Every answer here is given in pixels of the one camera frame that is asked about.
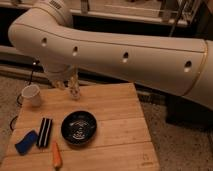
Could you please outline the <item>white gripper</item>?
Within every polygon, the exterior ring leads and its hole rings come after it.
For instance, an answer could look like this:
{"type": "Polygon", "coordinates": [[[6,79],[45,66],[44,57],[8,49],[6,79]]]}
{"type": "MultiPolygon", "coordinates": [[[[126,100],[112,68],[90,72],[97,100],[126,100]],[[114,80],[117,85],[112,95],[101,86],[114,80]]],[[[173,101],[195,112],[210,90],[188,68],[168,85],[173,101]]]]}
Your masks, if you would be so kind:
{"type": "Polygon", "coordinates": [[[60,90],[65,89],[64,81],[68,81],[69,91],[73,100],[80,98],[80,88],[78,77],[74,75],[75,67],[70,65],[46,65],[44,72],[49,81],[53,82],[53,86],[60,90]]]}

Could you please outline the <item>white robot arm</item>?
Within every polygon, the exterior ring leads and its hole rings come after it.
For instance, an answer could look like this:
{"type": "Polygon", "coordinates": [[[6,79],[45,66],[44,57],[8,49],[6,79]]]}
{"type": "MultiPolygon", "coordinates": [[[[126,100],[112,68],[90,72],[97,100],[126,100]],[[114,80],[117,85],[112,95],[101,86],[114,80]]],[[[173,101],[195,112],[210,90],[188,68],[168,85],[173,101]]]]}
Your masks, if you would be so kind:
{"type": "Polygon", "coordinates": [[[63,0],[38,0],[9,27],[56,86],[76,67],[183,97],[213,110],[213,41],[78,30],[63,0]]]}

